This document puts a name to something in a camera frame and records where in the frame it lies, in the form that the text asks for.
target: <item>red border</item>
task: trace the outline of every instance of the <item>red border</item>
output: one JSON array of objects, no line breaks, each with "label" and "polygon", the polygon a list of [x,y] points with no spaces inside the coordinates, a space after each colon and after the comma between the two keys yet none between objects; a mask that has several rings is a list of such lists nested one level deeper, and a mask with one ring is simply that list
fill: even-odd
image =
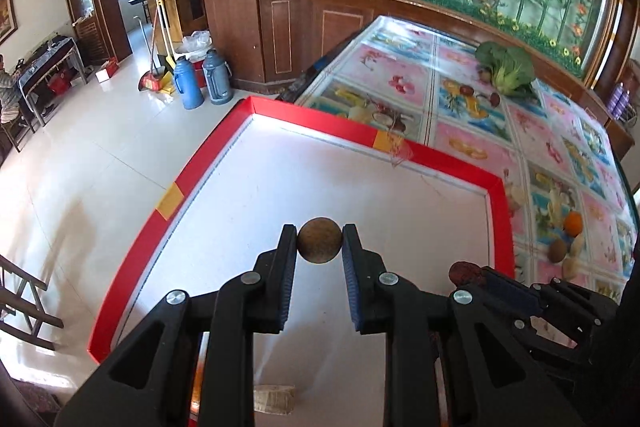
[{"label": "red border", "polygon": [[[373,127],[337,118],[318,110],[251,96],[236,104],[236,107],[212,131],[178,175],[175,184],[184,194],[183,201],[188,199],[211,163],[252,114],[261,114],[297,124],[370,148],[373,148],[378,134],[378,131]],[[408,142],[408,146],[412,152],[412,162],[444,172],[487,190],[494,225],[495,269],[509,277],[514,277],[511,221],[502,180],[494,174],[424,145]],[[95,319],[94,329],[89,337],[87,350],[96,362],[102,362],[111,352],[111,341],[129,299],[158,244],[181,207],[182,203],[168,220],[165,220],[157,210],[154,210],[120,265],[105,295],[100,312]]]}]

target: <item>patterned tablecloth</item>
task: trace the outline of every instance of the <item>patterned tablecloth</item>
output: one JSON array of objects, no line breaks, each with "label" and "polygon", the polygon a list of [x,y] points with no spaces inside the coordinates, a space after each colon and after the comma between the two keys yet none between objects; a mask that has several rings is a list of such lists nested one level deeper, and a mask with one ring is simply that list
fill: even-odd
[{"label": "patterned tablecloth", "polygon": [[561,234],[550,215],[558,208],[551,193],[559,194],[562,215],[576,210],[584,221],[572,282],[620,299],[638,230],[606,132],[539,80],[537,101],[501,97],[492,107],[494,90],[477,66],[473,47],[381,16],[296,104],[398,132],[496,174],[508,194],[524,191],[511,228],[516,277],[527,285],[562,277],[561,264],[546,258]]}]

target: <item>picture frame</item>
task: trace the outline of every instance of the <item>picture frame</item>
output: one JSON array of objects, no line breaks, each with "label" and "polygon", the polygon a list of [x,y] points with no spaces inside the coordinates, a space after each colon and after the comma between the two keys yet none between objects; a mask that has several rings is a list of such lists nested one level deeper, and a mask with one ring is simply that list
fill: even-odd
[{"label": "picture frame", "polygon": [[0,44],[13,35],[17,29],[14,0],[0,0]]}]

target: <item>floor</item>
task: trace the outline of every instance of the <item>floor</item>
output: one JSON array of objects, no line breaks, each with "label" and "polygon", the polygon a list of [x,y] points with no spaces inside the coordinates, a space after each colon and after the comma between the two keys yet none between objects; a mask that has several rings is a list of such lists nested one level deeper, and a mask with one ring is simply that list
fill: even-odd
[{"label": "floor", "polygon": [[[99,84],[72,88],[47,125],[22,140],[0,167],[0,253],[49,283],[43,327],[56,352],[0,331],[0,359],[14,378],[68,399],[95,368],[86,343],[102,298],[165,189],[234,105],[186,111],[179,99],[138,92],[149,67],[142,32],[134,55]],[[246,92],[236,92],[236,100]],[[7,286],[14,281],[7,276]],[[6,322],[23,328],[24,319]]]}]

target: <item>thermos handle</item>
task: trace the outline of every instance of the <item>thermos handle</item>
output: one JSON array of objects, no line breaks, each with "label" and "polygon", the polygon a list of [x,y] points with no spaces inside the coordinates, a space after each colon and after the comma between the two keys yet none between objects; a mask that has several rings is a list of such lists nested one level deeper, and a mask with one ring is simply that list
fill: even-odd
[{"label": "thermos handle", "polygon": [[178,92],[180,94],[184,94],[184,91],[182,89],[180,89],[180,82],[178,81],[178,78],[180,78],[180,75],[175,73],[175,70],[174,70],[174,84],[175,84],[175,87],[176,87],[176,89],[178,90]]}]

